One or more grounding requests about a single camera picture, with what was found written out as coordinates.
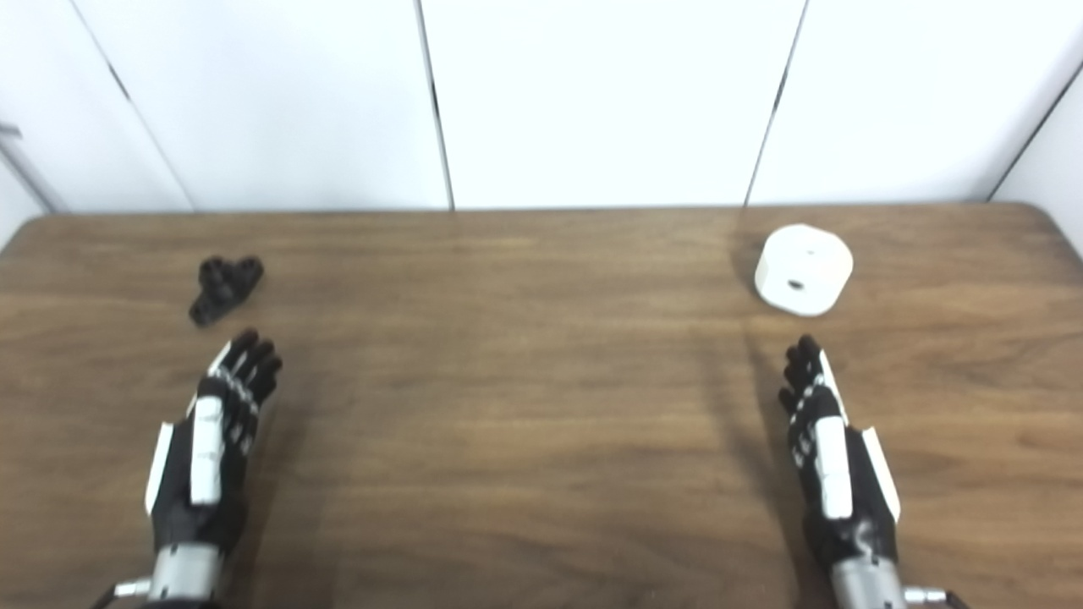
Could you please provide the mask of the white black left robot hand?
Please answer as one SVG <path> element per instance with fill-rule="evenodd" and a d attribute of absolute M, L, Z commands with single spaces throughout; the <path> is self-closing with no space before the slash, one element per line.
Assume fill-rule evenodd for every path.
<path fill-rule="evenodd" d="M 243 331 L 201 375 L 185 416 L 162 424 L 146 488 L 154 550 L 196 544 L 229 555 L 239 544 L 248 463 L 282 366 L 275 344 Z"/>

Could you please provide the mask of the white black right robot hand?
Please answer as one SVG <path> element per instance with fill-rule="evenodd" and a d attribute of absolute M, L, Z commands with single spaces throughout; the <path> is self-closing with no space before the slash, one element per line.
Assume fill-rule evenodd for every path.
<path fill-rule="evenodd" d="M 898 495 L 871 429 L 848 420 L 827 354 L 803 335 L 786 351 L 778 401 L 788 422 L 788 451 L 800 481 L 803 531 L 824 570 L 856 558 L 898 562 Z"/>

